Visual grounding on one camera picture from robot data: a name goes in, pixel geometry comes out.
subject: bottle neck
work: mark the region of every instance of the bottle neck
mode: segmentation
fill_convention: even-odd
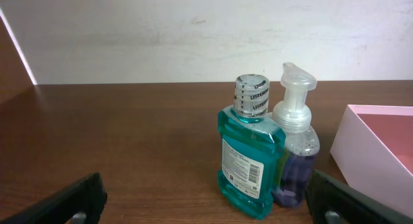
[[[235,112],[234,107],[231,108],[231,113],[244,123],[259,123],[264,120],[264,115],[260,117],[243,117]]]
[[[299,110],[304,108],[307,91],[286,88],[284,95],[284,108],[287,110]]]

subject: wall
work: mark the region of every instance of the wall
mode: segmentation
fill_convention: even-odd
[[[0,0],[40,84],[413,79],[413,0]]]
[[[32,86],[17,49],[0,19],[0,104]]]

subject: clear plastic cap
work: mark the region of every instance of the clear plastic cap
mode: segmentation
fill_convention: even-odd
[[[283,64],[281,85],[285,87],[284,101],[272,111],[272,119],[285,131],[300,133],[310,127],[311,111],[305,105],[307,91],[317,86],[314,76],[293,63]]]
[[[261,117],[268,111],[270,81],[261,75],[247,74],[235,81],[234,110],[242,117]]]

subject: transparent plastic bottle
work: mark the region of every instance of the transparent plastic bottle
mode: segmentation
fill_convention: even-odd
[[[275,178],[272,195],[282,207],[296,207],[304,198],[320,144],[310,126],[311,111],[305,105],[307,91],[316,88],[317,80],[292,63],[283,65],[281,84],[286,88],[284,101],[273,109],[272,119],[284,130],[285,153],[278,161],[282,170]]]
[[[285,142],[284,132],[265,115],[268,92],[267,78],[239,76],[234,105],[218,114],[223,144],[219,188],[235,207],[256,219],[272,209],[270,191]]]

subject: purple liquid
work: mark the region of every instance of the purple liquid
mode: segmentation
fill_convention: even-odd
[[[304,199],[304,190],[310,179],[317,154],[297,156],[289,152],[281,176],[280,187],[272,191],[274,202],[282,207],[296,207]]]

